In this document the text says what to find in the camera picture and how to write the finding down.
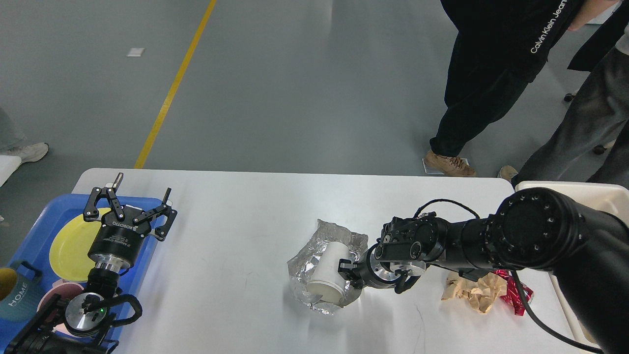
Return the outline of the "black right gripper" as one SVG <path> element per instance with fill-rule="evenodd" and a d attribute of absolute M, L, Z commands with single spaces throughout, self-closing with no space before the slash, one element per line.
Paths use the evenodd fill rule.
<path fill-rule="evenodd" d="M 339 259 L 338 273 L 353 289 L 365 287 L 407 291 L 408 276 L 396 275 L 375 259 L 377 245 L 369 247 L 355 264 L 349 259 Z"/>

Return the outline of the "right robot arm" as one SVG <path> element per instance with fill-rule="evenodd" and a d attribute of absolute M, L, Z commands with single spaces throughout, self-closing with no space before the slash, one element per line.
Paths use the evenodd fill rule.
<path fill-rule="evenodd" d="M 569 345 L 597 354 L 628 352 L 628 227 L 615 215 L 595 210 L 558 191 L 535 187 L 517 191 L 485 219 L 451 223 L 418 208 L 409 219 L 394 217 L 358 260 L 333 260 L 333 269 L 352 287 L 395 289 L 400 294 L 419 279 L 414 267 L 437 266 L 467 280 L 497 269 L 552 273 L 570 308 L 597 348 L 539 327 Z"/>

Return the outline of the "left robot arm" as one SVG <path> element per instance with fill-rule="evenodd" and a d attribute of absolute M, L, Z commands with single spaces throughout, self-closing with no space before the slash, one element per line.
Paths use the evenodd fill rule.
<path fill-rule="evenodd" d="M 28 321 L 9 340 L 5 354 L 110 354 L 119 345 L 110 332 L 141 318 L 142 305 L 124 293 L 120 282 L 140 262 L 149 237 L 166 239 L 177 210 L 169 202 L 170 188 L 148 210 L 122 204 L 116 193 L 123 177 L 119 173 L 109 186 L 94 187 L 81 214 L 84 223 L 97 227 L 83 252 L 93 264 L 85 286 L 70 298 L 54 290 L 27 313 Z"/>

